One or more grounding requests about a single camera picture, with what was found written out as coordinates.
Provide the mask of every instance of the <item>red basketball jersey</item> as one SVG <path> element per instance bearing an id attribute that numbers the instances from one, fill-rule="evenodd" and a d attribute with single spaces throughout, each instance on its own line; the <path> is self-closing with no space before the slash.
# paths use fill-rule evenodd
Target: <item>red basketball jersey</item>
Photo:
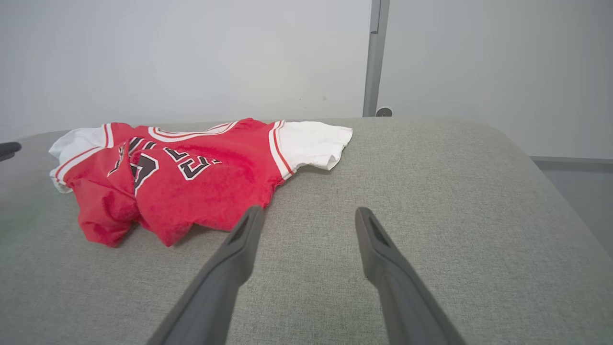
<path id="1" fill-rule="evenodd" d="M 251 118 L 205 131 L 108 123 L 58 139 L 50 175 L 71 190 L 88 240 L 116 246 L 133 221 L 171 246 L 196 223 L 230 231 L 252 205 L 268 206 L 299 166 L 332 169 L 350 128 Z"/>

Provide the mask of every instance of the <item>gray fabric surface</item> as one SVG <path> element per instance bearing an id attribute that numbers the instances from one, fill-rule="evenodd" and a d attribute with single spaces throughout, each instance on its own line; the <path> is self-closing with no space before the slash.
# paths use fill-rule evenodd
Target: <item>gray fabric surface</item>
<path id="1" fill-rule="evenodd" d="M 469 343 L 613 339 L 612 260 L 509 139 L 455 121 L 324 122 L 354 137 L 331 172 L 303 167 L 277 190 L 228 343 L 387 341 L 357 206 Z M 136 228 L 116 249 L 87 242 L 74 196 L 47 177 L 61 134 L 26 138 L 0 162 L 0 343 L 144 343 L 226 234 L 195 228 L 166 248 Z"/>

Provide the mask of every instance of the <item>white trim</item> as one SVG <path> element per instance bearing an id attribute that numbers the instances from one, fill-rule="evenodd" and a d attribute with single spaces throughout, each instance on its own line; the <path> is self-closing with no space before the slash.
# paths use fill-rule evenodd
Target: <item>white trim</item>
<path id="1" fill-rule="evenodd" d="M 109 142 L 107 143 L 107 147 L 113 147 L 115 146 L 115 143 L 113 141 L 113 130 L 111 129 L 111 124 L 106 123 L 104 126 L 106 126 L 107 133 L 109 134 Z"/>
<path id="2" fill-rule="evenodd" d="M 352 129 L 321 122 L 287 122 L 276 131 L 282 158 L 291 169 L 303 165 L 330 170 L 341 159 Z"/>
<path id="3" fill-rule="evenodd" d="M 152 161 L 154 161 L 154 162 L 155 162 L 155 168 L 154 168 L 153 170 L 151 170 L 151 172 L 149 172 L 149 175 L 147 175 L 147 176 L 143 177 L 143 179 L 142 179 L 142 180 L 140 180 L 139 185 L 138 185 L 138 186 L 136 186 L 136 188 L 134 189 L 134 196 L 136 196 L 136 193 L 139 191 L 139 188 L 140 188 L 140 187 L 142 187 L 143 183 L 145 183 L 145 180 L 147 180 L 149 177 L 151 177 L 151 175 L 153 175 L 153 173 L 155 173 L 156 171 L 158 171 L 158 170 L 159 170 L 159 162 L 158 162 L 158 160 L 157 160 L 157 159 L 155 159 L 155 158 L 153 158 L 153 157 L 151 157 L 151 156 L 149 156 L 149 155 L 145 155 L 144 153 L 141 153 L 141 154 L 140 154 L 140 156 L 141 156 L 141 157 L 142 157 L 142 156 L 145 156 L 145 157 L 147 157 L 147 158 L 151 159 Z M 137 173 L 136 173 L 136 178 L 135 178 L 135 181 L 139 179 L 139 177 L 140 177 L 140 172 L 142 171 L 142 169 L 143 169 L 143 168 L 142 168 L 141 166 L 138 166 L 138 165 L 137 165 L 137 167 L 136 167 Z"/>
<path id="4" fill-rule="evenodd" d="M 154 148 L 157 144 L 154 141 L 148 141 L 144 146 L 143 146 L 143 150 L 151 150 L 152 148 Z"/>
<path id="5" fill-rule="evenodd" d="M 119 160 L 117 160 L 117 162 L 115 163 L 115 166 L 113 167 L 113 169 L 111 169 L 109 171 L 109 173 L 107 174 L 107 177 L 111 176 L 112 173 L 114 173 L 115 171 L 119 170 L 119 167 L 121 165 L 121 161 L 123 161 L 123 156 L 124 156 L 124 145 L 120 145 L 119 146 Z"/>
<path id="6" fill-rule="evenodd" d="M 66 183 L 64 182 L 64 176 L 66 175 L 66 173 L 70 171 L 70 169 L 72 169 L 75 165 L 81 163 L 82 161 L 86 160 L 94 153 L 102 149 L 104 149 L 104 147 L 95 147 L 90 151 L 84 151 L 80 155 L 75 156 L 75 158 L 71 158 L 72 160 L 69 160 L 68 163 L 66 163 L 65 165 L 60 165 L 59 167 L 51 170 L 49 176 L 51 177 L 51 180 L 53 181 L 55 187 L 62 193 L 69 193 L 71 189 L 68 188 L 66 190 L 67 187 Z"/>
<path id="7" fill-rule="evenodd" d="M 188 139 L 197 138 L 199 136 L 212 136 L 212 135 L 224 134 L 228 132 L 229 130 L 231 130 L 237 123 L 238 121 L 223 123 L 222 125 L 211 127 L 204 132 L 176 132 L 175 133 L 175 132 L 167 132 L 167 131 L 161 130 L 159 129 L 159 127 L 149 127 L 148 132 L 149 132 L 149 135 L 155 140 L 159 140 L 161 142 L 177 142 L 177 141 L 184 141 Z M 156 132 L 161 132 L 166 136 L 171 136 L 171 137 L 175 136 L 176 138 L 167 138 L 166 136 L 161 136 L 160 134 Z"/>
<path id="8" fill-rule="evenodd" d="M 292 176 L 292 174 L 287 170 L 283 160 L 279 156 L 279 153 L 276 150 L 275 145 L 275 129 L 281 128 L 283 126 L 283 121 L 277 121 L 273 125 L 272 129 L 268 132 L 268 144 L 270 146 L 270 154 L 272 155 L 273 160 L 275 161 L 277 169 L 279 169 L 279 173 L 284 180 L 287 180 Z"/>
<path id="9" fill-rule="evenodd" d="M 141 145 L 143 142 L 146 142 L 146 141 L 147 141 L 145 138 L 141 138 L 141 137 L 133 137 L 133 138 L 130 140 L 130 144 L 128 145 L 128 148 L 129 148 L 129 147 L 130 147 L 130 146 L 133 144 L 133 140 L 137 140 L 138 142 L 136 143 L 136 145 L 134 145 L 134 146 L 133 146 L 133 148 L 131 148 L 131 149 L 128 151 L 128 155 L 131 155 L 131 154 L 132 154 L 132 152 L 136 151 L 136 149 L 138 149 L 138 148 L 139 148 L 139 146 L 140 146 L 140 145 Z"/>

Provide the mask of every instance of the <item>sleeve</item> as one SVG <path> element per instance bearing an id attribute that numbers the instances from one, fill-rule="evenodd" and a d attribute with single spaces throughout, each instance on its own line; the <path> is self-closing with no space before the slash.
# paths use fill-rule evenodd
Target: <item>sleeve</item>
<path id="1" fill-rule="evenodd" d="M 136 200 L 115 188 L 82 179 L 73 185 L 78 224 L 88 241 L 117 246 L 139 216 Z"/>
<path id="2" fill-rule="evenodd" d="M 98 128 L 72 130 L 56 140 L 49 149 L 49 153 L 59 161 L 58 167 L 49 173 L 55 187 L 61 193 L 70 193 L 71 189 L 64 180 L 66 173 L 105 147 L 113 147 L 110 123 Z"/>
<path id="3" fill-rule="evenodd" d="M 353 130 L 321 122 L 285 122 L 275 124 L 273 157 L 280 167 L 293 174 L 303 165 L 330 170 L 338 164 L 343 149 L 349 144 Z"/>

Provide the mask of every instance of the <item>clothing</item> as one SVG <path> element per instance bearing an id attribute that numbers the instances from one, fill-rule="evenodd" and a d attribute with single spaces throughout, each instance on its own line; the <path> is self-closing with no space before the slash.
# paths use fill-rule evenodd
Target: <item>clothing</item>
<path id="1" fill-rule="evenodd" d="M 136 221 L 171 246 L 194 223 L 230 231 L 300 166 L 332 169 L 351 136 L 320 122 L 251 118 L 184 133 L 108 123 L 59 138 L 50 176 L 75 193 L 88 240 L 116 246 Z"/>

